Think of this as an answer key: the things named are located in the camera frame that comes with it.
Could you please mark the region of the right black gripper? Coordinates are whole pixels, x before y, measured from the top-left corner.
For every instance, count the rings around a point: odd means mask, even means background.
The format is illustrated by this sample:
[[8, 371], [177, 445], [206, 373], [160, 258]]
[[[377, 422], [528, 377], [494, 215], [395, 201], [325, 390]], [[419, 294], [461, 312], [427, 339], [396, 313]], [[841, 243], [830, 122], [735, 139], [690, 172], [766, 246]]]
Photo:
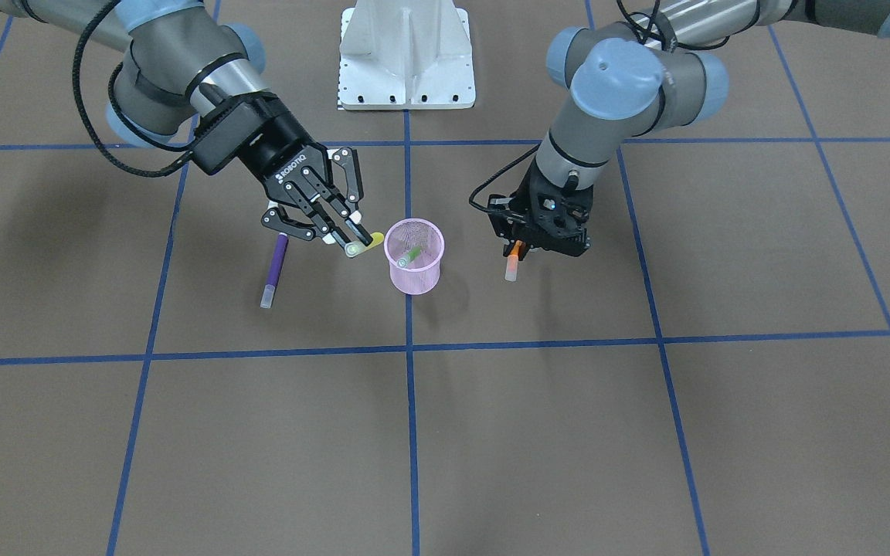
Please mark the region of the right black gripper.
[[[193, 144], [198, 168], [213, 175], [236, 158], [269, 200], [295, 204], [311, 222], [293, 219], [282, 205], [270, 205], [261, 215], [265, 228], [305, 242], [330, 236], [343, 249], [366, 242], [358, 152], [352, 147], [326, 149], [277, 95], [238, 95], [201, 117]], [[293, 201], [287, 197], [287, 181]]]

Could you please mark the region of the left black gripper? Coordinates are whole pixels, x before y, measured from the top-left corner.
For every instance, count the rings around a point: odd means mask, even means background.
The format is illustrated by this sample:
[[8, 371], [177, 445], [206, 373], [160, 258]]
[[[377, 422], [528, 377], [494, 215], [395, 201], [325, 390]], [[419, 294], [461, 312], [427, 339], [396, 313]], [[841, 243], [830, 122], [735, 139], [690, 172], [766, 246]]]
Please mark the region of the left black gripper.
[[586, 229], [591, 207], [591, 188], [565, 190], [533, 162], [515, 193], [491, 195], [491, 225], [508, 244], [521, 242], [521, 257], [531, 249], [578, 257], [591, 246]]

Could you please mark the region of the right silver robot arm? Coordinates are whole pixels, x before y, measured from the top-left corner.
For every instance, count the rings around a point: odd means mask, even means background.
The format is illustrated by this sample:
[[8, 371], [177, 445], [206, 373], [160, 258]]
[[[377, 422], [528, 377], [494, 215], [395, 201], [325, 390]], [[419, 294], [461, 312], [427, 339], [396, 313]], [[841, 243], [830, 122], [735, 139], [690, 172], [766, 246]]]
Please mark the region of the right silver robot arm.
[[[359, 210], [356, 151], [328, 149], [301, 126], [263, 79], [265, 56], [250, 28], [220, 25], [202, 1], [0, 1], [0, 13], [78, 35], [72, 95], [95, 148], [116, 168], [160, 178], [188, 163], [212, 175], [240, 161], [270, 200], [267, 228], [337, 244], [347, 256], [373, 243]], [[165, 168], [133, 168], [103, 144], [82, 94], [89, 41], [124, 54], [108, 83], [110, 129], [174, 152]]]

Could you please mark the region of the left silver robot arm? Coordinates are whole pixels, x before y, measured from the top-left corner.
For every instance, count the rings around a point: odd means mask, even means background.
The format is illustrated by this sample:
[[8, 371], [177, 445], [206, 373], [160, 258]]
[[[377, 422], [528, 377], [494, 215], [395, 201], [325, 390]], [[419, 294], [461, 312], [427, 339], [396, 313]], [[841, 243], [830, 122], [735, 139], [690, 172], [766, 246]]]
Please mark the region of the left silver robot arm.
[[510, 263], [535, 249], [585, 253], [594, 184], [623, 141], [716, 114], [730, 76], [714, 49], [783, 20], [890, 39], [890, 1], [657, 1], [599, 29], [559, 32], [546, 67], [566, 101], [524, 155], [517, 190], [476, 204]]

